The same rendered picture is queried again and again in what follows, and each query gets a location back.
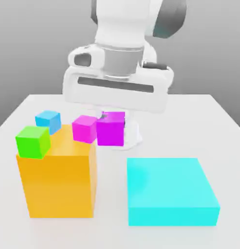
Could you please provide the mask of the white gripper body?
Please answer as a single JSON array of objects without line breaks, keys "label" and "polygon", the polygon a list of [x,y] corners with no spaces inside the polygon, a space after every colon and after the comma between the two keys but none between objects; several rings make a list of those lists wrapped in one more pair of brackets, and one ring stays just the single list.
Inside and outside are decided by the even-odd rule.
[{"label": "white gripper body", "polygon": [[112,78],[101,70],[70,66],[63,80],[66,101],[94,106],[161,113],[166,108],[174,72],[138,68],[130,78]]}]

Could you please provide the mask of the large orange box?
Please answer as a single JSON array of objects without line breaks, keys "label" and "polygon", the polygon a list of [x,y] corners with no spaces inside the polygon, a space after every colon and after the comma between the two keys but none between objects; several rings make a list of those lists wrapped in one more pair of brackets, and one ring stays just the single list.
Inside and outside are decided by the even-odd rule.
[{"label": "large orange box", "polygon": [[16,156],[31,218],[92,218],[97,166],[95,143],[73,140],[72,126],[50,137],[42,159]]}]

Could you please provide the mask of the small blue cube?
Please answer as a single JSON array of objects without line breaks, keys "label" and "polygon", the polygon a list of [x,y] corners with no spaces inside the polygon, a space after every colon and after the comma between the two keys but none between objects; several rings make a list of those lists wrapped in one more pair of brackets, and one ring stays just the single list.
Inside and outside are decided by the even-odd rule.
[{"label": "small blue cube", "polygon": [[61,129],[61,116],[59,112],[45,110],[35,116],[36,126],[48,127],[49,134],[53,135]]}]

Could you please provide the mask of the small green cube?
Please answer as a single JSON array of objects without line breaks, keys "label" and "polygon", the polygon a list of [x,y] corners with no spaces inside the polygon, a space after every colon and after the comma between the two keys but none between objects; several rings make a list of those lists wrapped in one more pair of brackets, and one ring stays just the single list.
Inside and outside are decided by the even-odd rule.
[{"label": "small green cube", "polygon": [[48,127],[26,126],[16,135],[21,158],[43,159],[51,147]]}]

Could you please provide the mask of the small magenta cube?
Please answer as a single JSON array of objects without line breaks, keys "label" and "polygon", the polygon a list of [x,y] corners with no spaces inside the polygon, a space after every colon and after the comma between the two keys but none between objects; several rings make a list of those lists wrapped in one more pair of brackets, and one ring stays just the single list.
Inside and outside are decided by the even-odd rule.
[{"label": "small magenta cube", "polygon": [[102,112],[96,122],[97,144],[100,146],[124,145],[125,112]]}]

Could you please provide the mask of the small pink cube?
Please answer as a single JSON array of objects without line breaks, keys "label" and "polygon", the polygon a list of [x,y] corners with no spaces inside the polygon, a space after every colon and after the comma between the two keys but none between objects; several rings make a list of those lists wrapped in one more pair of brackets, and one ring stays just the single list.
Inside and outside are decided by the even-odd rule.
[{"label": "small pink cube", "polygon": [[97,118],[81,115],[72,122],[73,140],[78,142],[93,143],[96,139]]}]

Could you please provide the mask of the large cyan box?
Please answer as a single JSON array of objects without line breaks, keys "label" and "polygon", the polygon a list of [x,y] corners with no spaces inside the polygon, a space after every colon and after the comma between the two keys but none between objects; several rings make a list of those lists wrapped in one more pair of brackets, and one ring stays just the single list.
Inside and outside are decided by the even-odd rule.
[{"label": "large cyan box", "polygon": [[130,226],[215,226],[220,205],[196,158],[128,158]]}]

